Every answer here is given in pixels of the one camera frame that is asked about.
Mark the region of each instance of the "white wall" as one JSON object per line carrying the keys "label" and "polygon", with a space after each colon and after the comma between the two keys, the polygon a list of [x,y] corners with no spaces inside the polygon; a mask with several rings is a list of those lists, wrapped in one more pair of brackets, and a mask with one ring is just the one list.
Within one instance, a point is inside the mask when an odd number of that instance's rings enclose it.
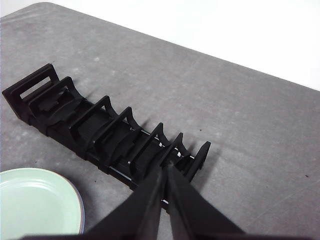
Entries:
{"label": "white wall", "polygon": [[[38,0],[1,0],[1,16]],[[320,90],[320,0],[49,0]]]}

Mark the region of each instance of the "gray speckled countertop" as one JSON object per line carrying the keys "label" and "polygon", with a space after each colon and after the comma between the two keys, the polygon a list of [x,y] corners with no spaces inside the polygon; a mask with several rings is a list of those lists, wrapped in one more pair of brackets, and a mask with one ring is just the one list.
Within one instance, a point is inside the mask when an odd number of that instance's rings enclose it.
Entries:
{"label": "gray speckled countertop", "polygon": [[[1,89],[46,63],[90,101],[131,106],[148,131],[163,122],[169,139],[183,132],[193,153],[212,142],[192,184],[245,231],[320,239],[320,92],[51,3],[1,18]],[[131,193],[17,119],[2,96],[1,170],[20,167],[71,180],[85,230]],[[158,238],[172,239],[164,211]]]}

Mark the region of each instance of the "plate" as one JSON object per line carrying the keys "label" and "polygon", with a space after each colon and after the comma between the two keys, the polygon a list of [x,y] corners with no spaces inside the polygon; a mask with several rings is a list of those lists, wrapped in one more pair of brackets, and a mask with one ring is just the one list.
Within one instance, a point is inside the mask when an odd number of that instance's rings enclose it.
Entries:
{"label": "plate", "polygon": [[40,168],[0,173],[1,240],[26,235],[81,234],[84,205],[63,176]]}

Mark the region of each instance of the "rectangular opening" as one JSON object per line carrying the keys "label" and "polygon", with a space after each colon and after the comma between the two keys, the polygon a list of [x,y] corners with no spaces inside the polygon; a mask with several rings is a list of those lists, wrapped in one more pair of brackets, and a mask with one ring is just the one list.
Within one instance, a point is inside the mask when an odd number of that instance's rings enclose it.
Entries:
{"label": "rectangular opening", "polygon": [[42,87],[43,85],[47,84],[48,82],[50,82],[50,77],[46,77],[45,79],[43,79],[42,81],[38,82],[36,85],[30,87],[27,91],[23,92],[20,94],[20,97],[22,99],[24,99],[26,96],[28,96],[29,94],[33,93],[34,91],[36,91],[38,88]]}

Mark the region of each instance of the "plate rim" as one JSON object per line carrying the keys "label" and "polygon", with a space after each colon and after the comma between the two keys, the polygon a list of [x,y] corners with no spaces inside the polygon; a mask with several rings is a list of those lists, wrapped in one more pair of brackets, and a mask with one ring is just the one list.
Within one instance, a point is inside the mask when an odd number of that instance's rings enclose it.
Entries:
{"label": "plate rim", "polygon": [[22,171],[22,170],[35,170],[35,171],[47,172],[49,174],[56,175],[57,177],[62,178],[63,180],[65,180],[65,182],[72,187],[75,195],[77,196],[77,199],[78,199],[79,205],[80,205],[80,216],[81,216],[81,219],[80,219],[80,226],[79,226],[78,234],[79,235],[83,234],[84,230],[85,230],[85,206],[84,206],[84,202],[82,200],[82,197],[81,197],[78,189],[76,188],[76,186],[69,179],[67,179],[66,177],[62,176],[61,174],[59,174],[59,173],[57,173],[55,171],[51,171],[51,170],[48,170],[48,169],[45,169],[45,168],[38,168],[38,167],[19,167],[19,168],[13,168],[13,169],[1,171],[0,172],[0,185],[1,185],[1,176],[3,174],[10,173],[10,172]]}

